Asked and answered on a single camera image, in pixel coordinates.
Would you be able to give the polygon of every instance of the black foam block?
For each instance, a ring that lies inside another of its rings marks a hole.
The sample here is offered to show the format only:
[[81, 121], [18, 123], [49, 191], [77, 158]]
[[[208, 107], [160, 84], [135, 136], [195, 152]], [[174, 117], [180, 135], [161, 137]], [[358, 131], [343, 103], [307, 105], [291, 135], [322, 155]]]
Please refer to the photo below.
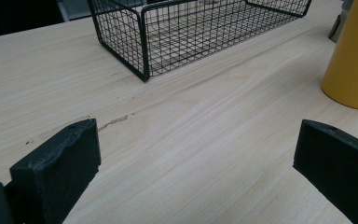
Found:
[[358, 139], [303, 120], [294, 167], [350, 221], [358, 223]]
[[10, 168], [12, 191], [25, 197], [25, 223], [63, 223], [98, 173], [95, 119], [74, 123]]

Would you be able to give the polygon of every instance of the wooden table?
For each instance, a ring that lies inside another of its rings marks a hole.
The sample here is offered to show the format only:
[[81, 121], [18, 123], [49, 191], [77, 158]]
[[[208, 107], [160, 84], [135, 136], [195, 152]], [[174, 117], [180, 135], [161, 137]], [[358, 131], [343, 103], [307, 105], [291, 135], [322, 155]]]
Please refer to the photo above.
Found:
[[146, 84], [90, 18], [0, 36], [0, 181], [96, 118], [103, 164], [65, 223], [350, 223], [292, 167], [303, 119], [358, 137], [358, 110], [320, 90], [341, 3]]

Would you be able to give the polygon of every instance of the yellow container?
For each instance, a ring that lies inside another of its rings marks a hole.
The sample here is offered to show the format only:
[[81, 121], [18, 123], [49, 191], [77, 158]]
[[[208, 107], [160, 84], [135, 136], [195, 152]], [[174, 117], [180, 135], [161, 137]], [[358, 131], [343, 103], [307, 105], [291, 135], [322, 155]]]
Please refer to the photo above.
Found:
[[353, 1], [324, 75], [322, 90], [333, 100], [358, 108], [358, 0]]

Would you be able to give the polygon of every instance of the black wire basket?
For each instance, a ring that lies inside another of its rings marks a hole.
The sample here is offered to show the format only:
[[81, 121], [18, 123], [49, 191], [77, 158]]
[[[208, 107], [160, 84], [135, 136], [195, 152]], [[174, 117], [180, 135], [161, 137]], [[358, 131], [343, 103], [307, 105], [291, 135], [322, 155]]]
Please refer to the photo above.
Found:
[[89, 0], [101, 44], [142, 81], [304, 17], [311, 0]]

